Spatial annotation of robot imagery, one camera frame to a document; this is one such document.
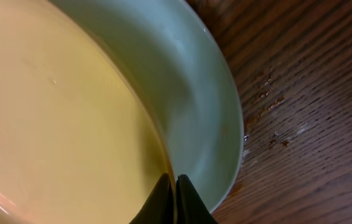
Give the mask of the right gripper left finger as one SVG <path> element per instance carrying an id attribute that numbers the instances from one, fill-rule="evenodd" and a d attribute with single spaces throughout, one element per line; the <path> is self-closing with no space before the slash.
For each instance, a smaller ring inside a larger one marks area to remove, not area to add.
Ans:
<path id="1" fill-rule="evenodd" d="M 173 206 L 170 178 L 168 174 L 163 174 L 130 224 L 173 224 Z"/>

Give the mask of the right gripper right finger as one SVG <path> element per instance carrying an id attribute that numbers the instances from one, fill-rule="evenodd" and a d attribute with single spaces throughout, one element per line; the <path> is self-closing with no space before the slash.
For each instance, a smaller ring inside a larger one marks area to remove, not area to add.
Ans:
<path id="1" fill-rule="evenodd" d="M 186 174 L 176 181 L 177 224 L 218 224 Z"/>

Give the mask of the yellow-green plate top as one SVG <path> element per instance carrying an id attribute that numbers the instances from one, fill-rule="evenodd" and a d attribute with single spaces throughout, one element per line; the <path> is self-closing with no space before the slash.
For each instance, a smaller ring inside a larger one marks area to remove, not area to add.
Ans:
<path id="1" fill-rule="evenodd" d="M 47 1 L 0 1 L 0 223 L 129 223 L 166 169 L 95 41 Z"/>

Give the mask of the light blue plate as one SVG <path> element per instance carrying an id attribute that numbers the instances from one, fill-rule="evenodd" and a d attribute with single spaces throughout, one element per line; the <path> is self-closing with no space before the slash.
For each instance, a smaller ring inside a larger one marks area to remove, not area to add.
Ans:
<path id="1" fill-rule="evenodd" d="M 53 0 L 106 51 L 213 212 L 230 192 L 244 148 L 236 86 L 216 41 L 185 1 Z"/>

